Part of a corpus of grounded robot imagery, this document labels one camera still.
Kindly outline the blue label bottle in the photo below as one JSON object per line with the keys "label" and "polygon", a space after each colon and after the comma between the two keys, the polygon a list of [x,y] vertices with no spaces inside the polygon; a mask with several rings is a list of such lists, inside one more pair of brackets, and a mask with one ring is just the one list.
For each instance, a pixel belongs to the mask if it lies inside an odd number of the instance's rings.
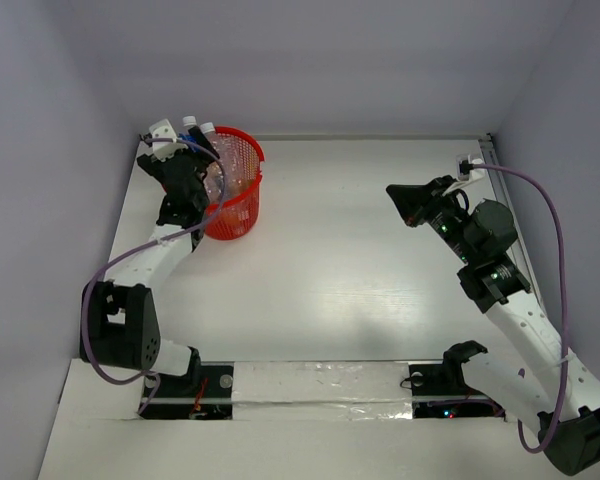
{"label": "blue label bottle", "polygon": [[213,162],[208,168],[204,179],[204,186],[211,203],[217,203],[222,195],[226,200],[231,197],[232,175],[229,167],[224,162]]}
{"label": "blue label bottle", "polygon": [[187,115],[182,118],[182,124],[185,132],[179,137],[188,142],[189,149],[197,151],[199,146],[204,146],[204,135],[202,134],[197,119],[194,115]]}

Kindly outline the clear unlabelled bottle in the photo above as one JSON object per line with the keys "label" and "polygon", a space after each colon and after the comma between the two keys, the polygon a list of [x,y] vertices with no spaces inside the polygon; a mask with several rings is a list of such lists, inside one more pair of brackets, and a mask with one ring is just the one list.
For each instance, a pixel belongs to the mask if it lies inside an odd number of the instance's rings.
{"label": "clear unlabelled bottle", "polygon": [[229,199],[234,198],[240,194],[242,188],[242,173],[238,165],[237,153],[230,142],[218,133],[212,122],[202,124],[200,129],[219,153],[218,163],[224,162],[231,171],[231,197]]}

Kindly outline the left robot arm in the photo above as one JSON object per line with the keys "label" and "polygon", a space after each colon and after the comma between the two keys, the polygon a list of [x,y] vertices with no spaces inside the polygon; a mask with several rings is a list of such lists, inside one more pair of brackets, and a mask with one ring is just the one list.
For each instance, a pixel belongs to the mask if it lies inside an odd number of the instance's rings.
{"label": "left robot arm", "polygon": [[167,119],[151,125],[144,140],[150,150],[137,163],[164,190],[158,218],[147,248],[122,255],[85,288],[80,356],[94,365],[166,375],[175,392],[189,395],[201,383],[199,353],[162,338],[154,297],[204,235],[204,178],[216,157],[211,148],[180,139]]}

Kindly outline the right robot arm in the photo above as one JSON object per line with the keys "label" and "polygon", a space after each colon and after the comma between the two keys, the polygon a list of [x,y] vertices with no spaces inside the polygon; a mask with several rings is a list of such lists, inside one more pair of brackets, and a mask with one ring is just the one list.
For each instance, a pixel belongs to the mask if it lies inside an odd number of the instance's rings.
{"label": "right robot arm", "polygon": [[471,340],[444,352],[442,384],[495,400],[534,433],[543,454],[564,475],[600,462],[600,380],[551,324],[509,257],[518,238],[509,208],[483,200],[468,209],[451,176],[425,185],[391,184],[386,192],[406,226],[429,225],[462,261],[458,278],[465,295],[508,338],[528,369],[521,375]]}

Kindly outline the red plastic mesh basket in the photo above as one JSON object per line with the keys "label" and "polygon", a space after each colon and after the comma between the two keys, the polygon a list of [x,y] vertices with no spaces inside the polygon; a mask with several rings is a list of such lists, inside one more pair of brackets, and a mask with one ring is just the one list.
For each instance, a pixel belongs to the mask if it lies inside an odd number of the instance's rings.
{"label": "red plastic mesh basket", "polygon": [[238,194],[226,201],[215,219],[206,227],[206,235],[215,240],[235,240],[246,235],[256,224],[260,208],[262,163],[260,144],[242,130],[217,126],[216,132],[237,155],[245,183]]}

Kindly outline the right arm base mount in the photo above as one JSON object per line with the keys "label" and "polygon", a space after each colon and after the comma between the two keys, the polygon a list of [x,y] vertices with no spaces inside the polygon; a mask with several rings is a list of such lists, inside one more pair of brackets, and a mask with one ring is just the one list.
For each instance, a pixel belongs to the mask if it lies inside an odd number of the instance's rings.
{"label": "right arm base mount", "polygon": [[415,419],[505,418],[504,408],[468,386],[462,367],[488,350],[476,341],[452,345],[437,362],[409,365],[400,387],[412,396]]}

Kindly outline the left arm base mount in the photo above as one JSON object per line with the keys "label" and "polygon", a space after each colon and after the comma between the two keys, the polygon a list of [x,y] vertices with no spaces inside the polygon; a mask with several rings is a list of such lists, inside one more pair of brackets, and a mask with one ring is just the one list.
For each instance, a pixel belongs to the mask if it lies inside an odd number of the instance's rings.
{"label": "left arm base mount", "polygon": [[203,363],[198,383],[164,375],[154,398],[140,413],[147,420],[231,420],[233,363]]}

